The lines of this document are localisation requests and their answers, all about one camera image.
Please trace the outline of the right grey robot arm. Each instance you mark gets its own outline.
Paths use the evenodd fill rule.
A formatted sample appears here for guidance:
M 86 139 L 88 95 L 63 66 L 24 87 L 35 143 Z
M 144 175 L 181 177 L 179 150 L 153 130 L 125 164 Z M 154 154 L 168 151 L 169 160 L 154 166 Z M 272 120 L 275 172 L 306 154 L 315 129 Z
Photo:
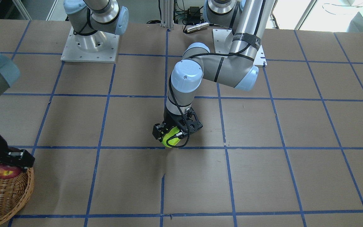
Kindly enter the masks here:
M 114 38 L 127 30 L 129 11 L 115 0 L 65 0 L 65 13 L 72 24 L 61 60 L 108 61 L 115 58 Z M 0 53 L 0 96 L 19 79 L 20 70 Z M 35 158 L 25 149 L 9 147 L 0 135 L 0 178 L 15 178 L 33 167 Z

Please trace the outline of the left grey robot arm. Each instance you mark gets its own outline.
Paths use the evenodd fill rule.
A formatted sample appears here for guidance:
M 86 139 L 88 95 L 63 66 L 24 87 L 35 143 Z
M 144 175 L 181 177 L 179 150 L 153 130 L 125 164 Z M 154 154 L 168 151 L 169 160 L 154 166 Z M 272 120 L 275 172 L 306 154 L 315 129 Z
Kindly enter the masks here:
M 274 0 L 208 0 L 203 16 L 228 29 L 227 52 L 212 53 L 203 43 L 192 43 L 177 62 L 168 80 L 164 120 L 153 126 L 153 136 L 163 144 L 177 142 L 202 128 L 192 108 L 203 79 L 249 91 L 258 67 L 254 60 L 271 14 Z

